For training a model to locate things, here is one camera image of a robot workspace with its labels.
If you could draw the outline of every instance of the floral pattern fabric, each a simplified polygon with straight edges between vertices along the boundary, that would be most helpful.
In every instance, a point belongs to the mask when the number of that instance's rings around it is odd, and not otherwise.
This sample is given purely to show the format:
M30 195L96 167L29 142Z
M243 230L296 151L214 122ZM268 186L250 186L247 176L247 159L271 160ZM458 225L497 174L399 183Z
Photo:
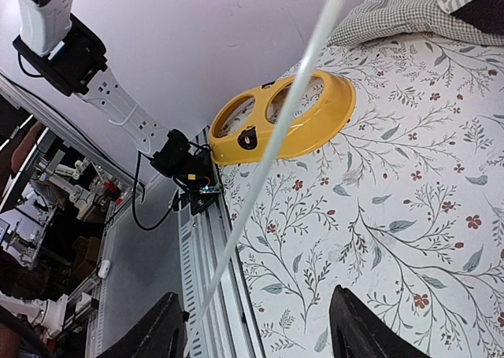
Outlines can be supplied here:
M276 162L238 246L267 357L332 356L338 284L429 356L503 356L504 48L400 35L318 68L354 114ZM220 168L232 222L256 167Z

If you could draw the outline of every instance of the white cable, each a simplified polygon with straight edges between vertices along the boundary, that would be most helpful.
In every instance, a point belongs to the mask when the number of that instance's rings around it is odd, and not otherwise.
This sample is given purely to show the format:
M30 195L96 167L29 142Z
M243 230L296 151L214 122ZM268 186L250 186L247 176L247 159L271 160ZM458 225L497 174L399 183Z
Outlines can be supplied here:
M203 318L205 317L206 311L208 310L210 302L212 301L213 295L215 294L217 287L219 286L222 275L228 267L229 260L231 259L232 254L235 253L236 244L238 243L238 240L242 235L242 231L245 228L246 222L250 217L252 208L254 207L254 204L258 199L258 195L266 182L269 170L271 169L273 162L276 160L278 152L280 151L284 139L287 136L291 122L294 119L295 109L299 105L299 101L301 100L301 97L305 92L309 81L311 80L312 74L315 71L315 67L317 66L318 55L324 48L325 40L334 29L335 23L338 20L339 14L341 13L344 1L345 0L327 0L325 3L321 17L317 22L317 26L315 27L312 37L308 42L308 46L306 47L305 55L303 56L301 64L299 65L298 74L295 78L294 83L292 84L291 90L288 93L287 99L283 104L283 108L280 112L280 117L276 124L275 130L273 131L272 137L269 140L269 144L266 147L265 155L263 156L262 161L259 163L254 175L254 179L252 181L254 186L252 186L245 198L245 203L243 204L239 217L236 220L232 233L229 236L228 244L226 245L224 254L219 259L217 269L215 271L215 274L213 275L212 282L208 287L208 291L203 300L202 307L199 311L199 314L197 314L196 316L196 324L191 331L191 334L183 351L183 356L185 357L189 357L191 344L203 324Z

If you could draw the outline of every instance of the yellow plastic object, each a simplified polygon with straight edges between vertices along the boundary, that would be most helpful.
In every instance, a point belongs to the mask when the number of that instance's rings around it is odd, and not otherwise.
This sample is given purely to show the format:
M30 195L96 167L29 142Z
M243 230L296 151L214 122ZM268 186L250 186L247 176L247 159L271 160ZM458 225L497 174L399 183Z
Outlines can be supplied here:
M210 128L213 161L232 165L260 161L275 127L268 121L268 107L273 99L294 82L294 76L266 86L247 90L234 97L217 114ZM287 159L310 153L331 140L350 119L355 108L355 88L347 79L324 71L315 71L313 78L321 79L324 89L317 103L289 129L278 155ZM246 122L234 133L219 137L228 118L245 100L254 98L255 105Z

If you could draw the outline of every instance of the white wall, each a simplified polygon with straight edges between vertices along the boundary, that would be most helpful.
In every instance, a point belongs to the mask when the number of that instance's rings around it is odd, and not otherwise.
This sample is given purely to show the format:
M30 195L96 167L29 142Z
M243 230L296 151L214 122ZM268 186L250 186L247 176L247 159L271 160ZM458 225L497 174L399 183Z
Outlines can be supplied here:
M348 0L345 10L362 0ZM74 14L103 40L109 65L166 127L196 135L234 95L275 79L300 59L324 0L75 0ZM89 105L24 77L12 48L16 0L0 0L0 69L51 101L115 160L135 150ZM154 170L143 171L148 179Z

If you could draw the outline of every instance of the hole in yellow object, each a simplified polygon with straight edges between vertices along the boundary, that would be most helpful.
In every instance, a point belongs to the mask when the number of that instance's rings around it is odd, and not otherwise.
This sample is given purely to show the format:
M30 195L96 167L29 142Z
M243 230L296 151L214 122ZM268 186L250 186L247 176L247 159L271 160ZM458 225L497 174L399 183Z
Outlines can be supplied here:
M216 138L223 138L228 136L245 123L252 110L254 110L255 98L252 96L245 96L235 102L234 105L228 109L227 116L222 116L221 123L217 124L214 128L214 136Z
M278 117L280 115L280 110L284 106L287 94L291 89L291 85L288 85L282 89L271 101L266 109L266 119L271 124L276 124ZM312 77L308 83L308 87L305 89L305 93L302 95L301 103L297 107L294 117L299 118L304 113L308 112L321 97L322 91L324 90L324 81L318 77Z

